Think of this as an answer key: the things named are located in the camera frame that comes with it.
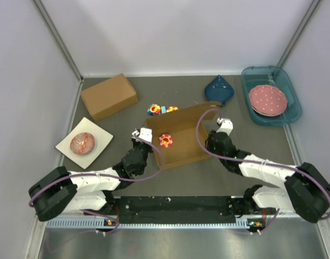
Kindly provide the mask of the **pink plush flower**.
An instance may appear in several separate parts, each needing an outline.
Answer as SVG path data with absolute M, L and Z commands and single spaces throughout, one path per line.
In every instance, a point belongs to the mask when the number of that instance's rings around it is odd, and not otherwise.
M 159 144 L 164 148 L 171 147 L 173 145 L 173 137 L 170 134 L 162 134 L 159 137 Z

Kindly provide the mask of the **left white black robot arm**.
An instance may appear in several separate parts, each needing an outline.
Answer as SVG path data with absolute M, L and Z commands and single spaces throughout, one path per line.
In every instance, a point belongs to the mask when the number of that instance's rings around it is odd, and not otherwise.
M 129 187 L 144 174 L 150 138 L 133 137 L 133 148 L 119 163 L 100 171 L 74 172 L 64 166 L 52 170 L 29 189 L 29 206 L 39 221 L 78 211 L 91 215 L 109 215 L 115 208 L 113 192 Z

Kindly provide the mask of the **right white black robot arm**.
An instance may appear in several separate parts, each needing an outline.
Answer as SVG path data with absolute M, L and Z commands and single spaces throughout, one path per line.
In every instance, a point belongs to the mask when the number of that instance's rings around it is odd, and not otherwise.
M 210 131 L 205 148 L 229 172 L 270 184 L 255 185 L 244 193 L 244 207 L 249 213 L 277 208 L 291 210 L 311 223 L 327 218 L 330 184 L 312 164 L 289 166 L 261 159 L 237 149 L 222 131 Z

